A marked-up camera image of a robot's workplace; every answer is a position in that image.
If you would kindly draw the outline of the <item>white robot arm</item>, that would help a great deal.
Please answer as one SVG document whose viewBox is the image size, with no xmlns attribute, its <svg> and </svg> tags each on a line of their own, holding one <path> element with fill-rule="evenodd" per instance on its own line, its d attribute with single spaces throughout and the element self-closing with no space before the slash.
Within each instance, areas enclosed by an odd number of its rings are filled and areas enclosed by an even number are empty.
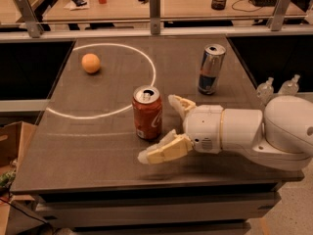
<svg viewBox="0 0 313 235">
<path fill-rule="evenodd" d="M 278 96 L 264 110 L 224 109 L 196 105 L 170 95 L 168 101 L 183 120 L 182 134 L 172 130 L 142 151 L 142 164 L 162 164 L 192 150 L 232 152 L 268 167 L 296 171 L 313 158 L 313 103 L 295 96 Z"/>
</svg>

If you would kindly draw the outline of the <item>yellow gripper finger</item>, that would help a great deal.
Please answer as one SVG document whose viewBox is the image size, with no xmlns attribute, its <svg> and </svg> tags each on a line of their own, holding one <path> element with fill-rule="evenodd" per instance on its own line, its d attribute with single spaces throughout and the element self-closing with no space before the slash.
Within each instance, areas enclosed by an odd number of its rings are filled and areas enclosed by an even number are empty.
<svg viewBox="0 0 313 235">
<path fill-rule="evenodd" d="M 169 131 L 157 144 L 148 147 L 138 155 L 141 164 L 156 165 L 180 159 L 193 150 L 193 143 L 186 134 Z"/>
<path fill-rule="evenodd" d="M 196 107 L 195 102 L 177 95 L 169 95 L 168 102 L 170 106 L 179 114 L 181 119 L 184 119 L 187 113 Z"/>
</svg>

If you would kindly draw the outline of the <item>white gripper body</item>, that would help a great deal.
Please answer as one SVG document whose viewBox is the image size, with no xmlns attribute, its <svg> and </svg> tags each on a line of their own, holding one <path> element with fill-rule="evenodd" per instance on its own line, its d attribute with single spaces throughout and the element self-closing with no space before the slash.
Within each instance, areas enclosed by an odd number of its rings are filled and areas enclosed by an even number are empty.
<svg viewBox="0 0 313 235">
<path fill-rule="evenodd" d="M 187 113 L 184 132 L 200 153 L 218 154 L 221 151 L 220 126 L 223 108 L 219 105 L 201 105 Z"/>
</svg>

